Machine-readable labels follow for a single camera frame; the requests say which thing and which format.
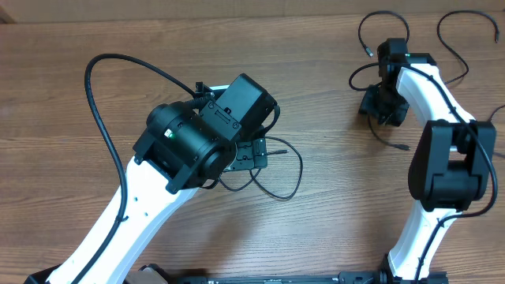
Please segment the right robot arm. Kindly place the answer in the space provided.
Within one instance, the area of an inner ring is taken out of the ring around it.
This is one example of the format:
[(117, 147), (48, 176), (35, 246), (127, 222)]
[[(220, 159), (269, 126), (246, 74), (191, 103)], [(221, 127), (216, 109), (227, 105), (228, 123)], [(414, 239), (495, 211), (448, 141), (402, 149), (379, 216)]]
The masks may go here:
[(377, 272), (355, 274), (361, 283), (446, 283), (430, 263), (456, 219), (497, 184), (492, 154), (496, 129), (461, 108), (427, 53), (410, 53), (402, 38), (377, 49), (380, 83), (366, 88), (359, 114), (399, 126), (412, 110), (423, 128), (408, 171), (414, 203), (395, 246)]

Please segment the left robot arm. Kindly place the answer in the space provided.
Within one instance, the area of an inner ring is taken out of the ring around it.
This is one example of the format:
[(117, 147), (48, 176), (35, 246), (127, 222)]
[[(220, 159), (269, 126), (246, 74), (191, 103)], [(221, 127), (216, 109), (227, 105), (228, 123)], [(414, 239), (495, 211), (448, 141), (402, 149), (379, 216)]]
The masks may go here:
[(162, 224), (222, 173), (264, 168), (264, 120), (275, 99), (246, 74), (231, 84), (196, 83), (191, 100), (157, 106), (133, 146), (125, 184), (64, 263), (28, 283), (121, 283)]

